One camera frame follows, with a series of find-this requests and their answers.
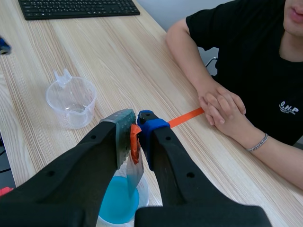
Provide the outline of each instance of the lips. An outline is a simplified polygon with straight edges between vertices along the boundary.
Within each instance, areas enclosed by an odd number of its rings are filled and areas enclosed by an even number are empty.
[[[296,8],[291,8],[290,18],[296,23],[303,23],[303,11]]]

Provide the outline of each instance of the plastic container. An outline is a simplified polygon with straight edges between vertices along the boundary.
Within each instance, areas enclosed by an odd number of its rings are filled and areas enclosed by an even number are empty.
[[[145,174],[143,174],[141,181],[139,182],[138,186],[137,186],[137,190],[139,192],[139,205],[138,205],[138,209],[142,208],[142,207],[147,207],[149,200],[150,200],[150,190],[149,190],[149,186],[147,184],[146,178],[144,176]],[[122,177],[126,177],[126,162],[124,162],[120,169],[118,169],[114,176],[122,176]],[[109,223],[107,221],[105,221],[103,218],[101,218],[99,216],[98,218],[101,222],[109,225],[109,226],[115,226],[115,227],[132,227],[134,226],[134,216],[132,217],[132,219],[128,222],[128,223],[124,223],[124,224],[113,224],[113,223]]]
[[[46,100],[59,121],[71,129],[88,125],[94,116],[96,88],[87,79],[72,77],[68,70],[47,89]]]

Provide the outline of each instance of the chin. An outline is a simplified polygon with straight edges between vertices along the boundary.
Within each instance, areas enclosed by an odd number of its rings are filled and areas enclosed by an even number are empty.
[[[302,37],[303,38],[303,26],[296,24],[293,22],[290,18],[284,19],[284,29],[286,32],[288,32],[291,35]]]

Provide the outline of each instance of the t-shirt logo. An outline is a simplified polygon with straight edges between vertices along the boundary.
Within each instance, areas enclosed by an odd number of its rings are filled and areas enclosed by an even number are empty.
[[[285,106],[284,101],[279,105],[279,107],[280,107],[280,111],[284,112],[286,114],[291,113],[291,114],[295,115],[297,112],[299,112],[299,109],[296,107],[293,108],[292,106],[289,106],[289,105]]]

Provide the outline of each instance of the black t-shirt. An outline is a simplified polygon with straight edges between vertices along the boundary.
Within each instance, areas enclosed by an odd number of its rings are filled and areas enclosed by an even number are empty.
[[[199,47],[219,48],[215,77],[243,100],[250,122],[295,144],[303,135],[303,62],[280,57],[285,0],[235,0],[186,18]]]

